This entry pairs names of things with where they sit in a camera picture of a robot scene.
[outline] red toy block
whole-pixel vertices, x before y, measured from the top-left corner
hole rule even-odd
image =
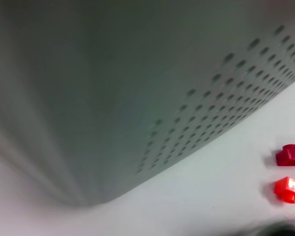
[[[283,150],[276,155],[278,166],[295,166],[295,144],[283,146]]]
[[[295,203],[295,179],[285,177],[275,182],[274,193],[281,198],[283,202]]]

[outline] red lego brick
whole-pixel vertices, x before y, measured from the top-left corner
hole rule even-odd
[[[278,166],[295,166],[295,144],[283,146],[283,150],[276,155]]]
[[[295,179],[285,177],[276,181],[274,193],[286,203],[295,203]]]

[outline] white surface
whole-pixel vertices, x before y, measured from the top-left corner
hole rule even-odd
[[[289,143],[295,83],[200,151],[91,209],[34,201],[36,192],[0,163],[0,236],[214,236],[295,217],[295,205],[280,204],[269,186],[295,178],[295,167],[275,166],[273,155]]]

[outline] white floor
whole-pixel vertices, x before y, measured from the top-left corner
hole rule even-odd
[[[200,151],[120,198],[91,209],[37,202],[0,162],[0,236],[217,236],[295,218],[272,192],[295,178],[273,153],[295,144],[295,83]]]

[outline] perforated metal surface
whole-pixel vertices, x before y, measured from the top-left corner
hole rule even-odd
[[[7,106],[0,124],[71,204],[120,196],[295,81],[295,1],[22,6],[0,3],[31,69],[16,79],[30,92],[13,106],[30,100],[40,119]],[[43,14],[21,18],[30,9]]]

